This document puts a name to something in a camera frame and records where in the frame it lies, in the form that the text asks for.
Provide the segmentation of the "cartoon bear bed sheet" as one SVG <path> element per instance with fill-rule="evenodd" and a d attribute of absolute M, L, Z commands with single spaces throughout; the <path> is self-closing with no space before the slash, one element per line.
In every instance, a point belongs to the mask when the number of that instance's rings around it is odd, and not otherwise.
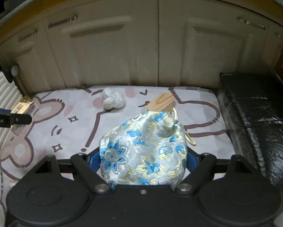
<path fill-rule="evenodd" d="M 66 159 L 89 153 L 114 127 L 146 111 L 147 104 L 163 93 L 174 96 L 180 122 L 196 142 L 195 151 L 227 159 L 234 147 L 226 132 L 217 97 L 197 87 L 116 86 L 126 101 L 120 110 L 103 109 L 102 87 L 38 93 L 32 124 L 20 134 L 0 128 L 0 226 L 5 222 L 9 190 L 46 155 Z"/>

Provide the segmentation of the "cream cabinet with doors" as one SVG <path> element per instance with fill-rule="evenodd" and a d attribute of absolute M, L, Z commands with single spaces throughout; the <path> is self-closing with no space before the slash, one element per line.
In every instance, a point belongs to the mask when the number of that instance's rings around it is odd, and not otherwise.
<path fill-rule="evenodd" d="M 59 9 L 5 40 L 21 89 L 91 85 L 216 88 L 221 73 L 275 71 L 283 27 L 218 0 L 97 0 Z"/>

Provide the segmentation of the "white knotted cloth ball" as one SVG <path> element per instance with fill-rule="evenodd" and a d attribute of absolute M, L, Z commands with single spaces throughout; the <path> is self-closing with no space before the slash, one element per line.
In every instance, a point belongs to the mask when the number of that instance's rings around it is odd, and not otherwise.
<path fill-rule="evenodd" d="M 105 110 L 121 109 L 126 103 L 123 95 L 111 88 L 103 89 L 102 98 Z"/>

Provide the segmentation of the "floral silk drawstring pouch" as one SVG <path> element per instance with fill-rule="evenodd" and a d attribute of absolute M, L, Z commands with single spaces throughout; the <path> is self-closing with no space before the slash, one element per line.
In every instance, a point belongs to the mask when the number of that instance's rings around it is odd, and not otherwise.
<path fill-rule="evenodd" d="M 123 122 L 101 138 L 99 150 L 101 175 L 112 188 L 174 189 L 187 167 L 187 139 L 176 110 L 147 111 Z"/>

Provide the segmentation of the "yellow snack packet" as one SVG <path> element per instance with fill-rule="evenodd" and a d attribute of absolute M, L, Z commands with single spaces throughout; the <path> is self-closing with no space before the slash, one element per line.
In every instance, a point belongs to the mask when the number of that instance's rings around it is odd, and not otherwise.
<path fill-rule="evenodd" d="M 11 113 L 17 114 L 29 114 L 31 117 L 37 111 L 35 101 L 32 98 L 24 96 L 21 101 L 12 109 Z M 25 127 L 29 124 L 14 124 L 11 126 L 11 130 L 15 135 L 20 135 Z"/>

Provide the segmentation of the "round white wall knob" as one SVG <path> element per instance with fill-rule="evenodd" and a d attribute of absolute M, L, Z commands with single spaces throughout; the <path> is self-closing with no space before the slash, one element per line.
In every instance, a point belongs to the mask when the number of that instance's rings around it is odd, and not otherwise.
<path fill-rule="evenodd" d="M 20 72 L 20 68 L 19 68 L 19 65 L 13 65 L 11 67 L 11 74 L 16 77 L 17 75 L 19 75 L 19 72 Z"/>

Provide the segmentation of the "black glossy wrapped cushion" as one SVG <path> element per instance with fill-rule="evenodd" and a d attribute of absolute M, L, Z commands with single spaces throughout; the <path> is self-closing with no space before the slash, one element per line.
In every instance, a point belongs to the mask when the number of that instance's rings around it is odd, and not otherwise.
<path fill-rule="evenodd" d="M 217 100 L 236 154 L 283 190 L 283 82 L 274 73 L 221 73 Z"/>

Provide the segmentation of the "oval wooden block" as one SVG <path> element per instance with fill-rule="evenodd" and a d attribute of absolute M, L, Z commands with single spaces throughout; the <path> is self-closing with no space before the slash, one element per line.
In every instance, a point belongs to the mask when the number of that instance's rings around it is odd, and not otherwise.
<path fill-rule="evenodd" d="M 167 112 L 174 108 L 175 98 L 171 93 L 163 93 L 150 101 L 147 105 L 148 111 Z"/>

